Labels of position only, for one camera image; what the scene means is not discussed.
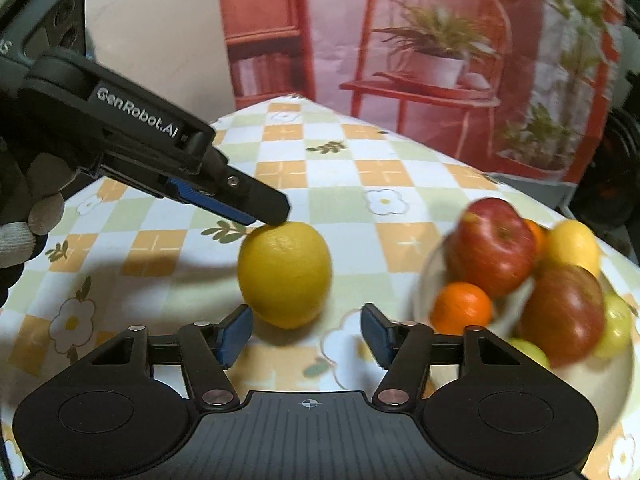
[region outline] metal pin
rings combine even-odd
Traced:
[[[226,390],[209,390],[202,394],[202,400],[211,406],[224,406],[234,400],[234,394]]]
[[[404,390],[382,390],[378,394],[378,400],[387,406],[400,406],[409,400],[409,394]]]

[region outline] green apple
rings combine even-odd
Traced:
[[[633,318],[626,301],[614,293],[605,294],[604,313],[604,332],[593,355],[601,359],[611,359],[631,343]]]
[[[524,339],[517,339],[513,337],[509,339],[509,344],[516,350],[520,350],[529,359],[537,362],[540,366],[545,367],[547,370],[551,368],[549,364],[549,358],[540,348],[535,346],[533,343],[524,341]]]

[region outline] logo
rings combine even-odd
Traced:
[[[143,123],[148,124],[149,126],[159,130],[164,134],[168,134],[172,139],[178,134],[180,128],[178,126],[174,126],[173,123],[165,124],[162,120],[162,117],[156,117],[154,115],[150,115],[144,108],[140,108],[136,106],[133,101],[124,100],[121,97],[118,97],[116,94],[112,94],[109,92],[108,88],[104,86],[98,88],[96,93],[96,97],[100,99],[100,101],[106,102],[108,105],[117,108],[123,112],[126,112],[131,117],[134,117]]]
[[[322,402],[318,402],[317,400],[309,397],[308,399],[305,399],[302,402],[299,402],[299,404],[302,404],[306,409],[311,410],[315,408],[318,404],[322,404]]]

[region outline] white pot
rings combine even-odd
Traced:
[[[412,52],[407,69],[413,72],[419,82],[440,88],[455,88],[465,67],[464,59],[430,56]]]

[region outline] tablecloth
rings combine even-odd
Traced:
[[[240,110],[214,127],[214,143],[230,164],[283,190],[290,220],[313,225],[334,264],[331,297],[318,322],[291,333],[257,323],[228,372],[241,397],[249,390],[370,394],[383,371],[360,338],[358,309],[371,302],[391,319],[408,319],[425,258],[471,200],[503,198],[544,226],[561,219],[459,161],[298,96]],[[221,320],[242,303],[235,265],[242,238],[254,227],[109,179],[67,202],[46,252],[27,264],[0,311],[2,424],[18,476],[26,472],[11,431],[19,401],[130,325],[158,334]],[[605,244],[602,251],[609,281],[638,306],[640,269]],[[155,374],[184,389],[179,370]],[[588,478],[638,476],[636,442],[637,385],[621,422],[592,453]]]

